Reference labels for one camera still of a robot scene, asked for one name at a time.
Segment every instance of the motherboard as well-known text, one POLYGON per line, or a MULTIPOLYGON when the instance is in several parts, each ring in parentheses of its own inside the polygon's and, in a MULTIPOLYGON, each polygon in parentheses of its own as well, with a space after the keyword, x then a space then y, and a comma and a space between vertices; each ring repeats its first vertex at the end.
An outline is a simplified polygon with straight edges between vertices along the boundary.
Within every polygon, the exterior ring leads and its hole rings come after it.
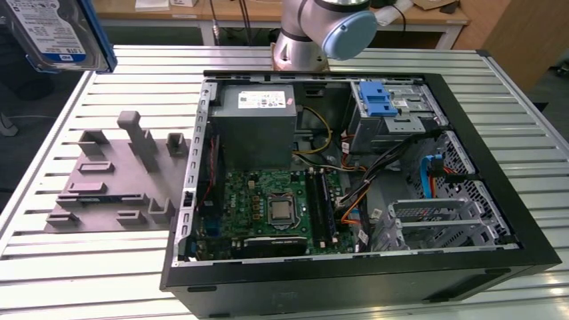
POLYGON ((223 191, 221 217, 204 218, 202 258, 269 257, 275 245, 289 255, 353 252, 349 229, 335 229, 337 171, 229 171, 223 191))

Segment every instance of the table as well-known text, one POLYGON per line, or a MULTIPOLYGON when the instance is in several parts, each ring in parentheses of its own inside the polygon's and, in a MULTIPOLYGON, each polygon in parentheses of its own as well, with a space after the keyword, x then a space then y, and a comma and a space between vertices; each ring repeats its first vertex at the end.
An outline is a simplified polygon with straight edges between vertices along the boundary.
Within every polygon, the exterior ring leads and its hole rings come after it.
MULTIPOLYGON (((116 46, 114 74, 88 72, 77 84, 13 197, 0 215, 1 320, 186 320, 158 290, 166 231, 45 234, 85 129, 116 126, 122 110, 157 139, 192 136, 205 69, 269 70, 266 47, 116 46)), ((569 295, 569 145, 493 62, 473 51, 367 49, 330 61, 333 71, 441 73, 563 263, 517 278, 462 303, 405 305, 274 316, 289 319, 566 319, 569 295)))
MULTIPOLYGON (((136 12, 134 0, 92 0, 97 16, 102 25, 134 27, 198 27, 204 45, 214 45, 211 33, 211 9, 209 0, 198 0, 196 7, 170 7, 169 11, 136 12)), ((214 13, 219 27, 242 27, 241 10, 237 1, 213 0, 214 13)), ((251 28, 279 28, 279 3, 246 2, 251 28)), ((450 49, 462 26, 469 24, 463 12, 457 11, 447 15, 438 10, 423 11, 413 6, 405 11, 407 31, 441 32, 442 36, 435 49, 450 49)), ((390 25, 378 31, 401 31, 402 19, 398 18, 390 25)))

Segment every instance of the aluminum table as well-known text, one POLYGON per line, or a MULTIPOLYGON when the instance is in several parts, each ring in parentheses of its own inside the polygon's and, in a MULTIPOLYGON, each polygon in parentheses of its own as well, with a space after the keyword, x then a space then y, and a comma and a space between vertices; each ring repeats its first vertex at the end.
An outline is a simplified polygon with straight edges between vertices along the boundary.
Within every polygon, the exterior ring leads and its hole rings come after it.
MULTIPOLYGON (((267 48, 117 46, 114 74, 85 73, 0 216, 0 318, 192 319, 158 290, 166 231, 45 234, 85 129, 125 139, 116 116, 142 115, 157 139, 192 136, 201 72, 270 69, 267 48)), ((491 58, 474 51, 369 49, 334 71, 441 73, 563 263, 459 303, 263 317, 290 319, 566 319, 569 145, 491 58)))

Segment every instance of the ram slot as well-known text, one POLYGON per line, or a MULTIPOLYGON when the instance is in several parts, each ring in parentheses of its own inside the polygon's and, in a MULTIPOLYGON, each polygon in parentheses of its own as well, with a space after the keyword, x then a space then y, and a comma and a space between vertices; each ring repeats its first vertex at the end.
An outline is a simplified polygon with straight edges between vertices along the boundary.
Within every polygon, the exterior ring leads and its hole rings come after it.
POLYGON ((306 202, 311 224, 311 240, 315 247, 337 242, 335 224, 326 177, 319 172, 306 172, 306 202))

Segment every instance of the hard drive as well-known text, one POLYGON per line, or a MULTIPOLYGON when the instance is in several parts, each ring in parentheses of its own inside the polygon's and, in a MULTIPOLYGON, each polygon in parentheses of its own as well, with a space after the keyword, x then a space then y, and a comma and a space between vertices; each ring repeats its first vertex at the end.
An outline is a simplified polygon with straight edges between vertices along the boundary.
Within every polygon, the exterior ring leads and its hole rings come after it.
POLYGON ((4 0, 0 8, 37 71, 113 71, 116 56, 89 0, 4 0))

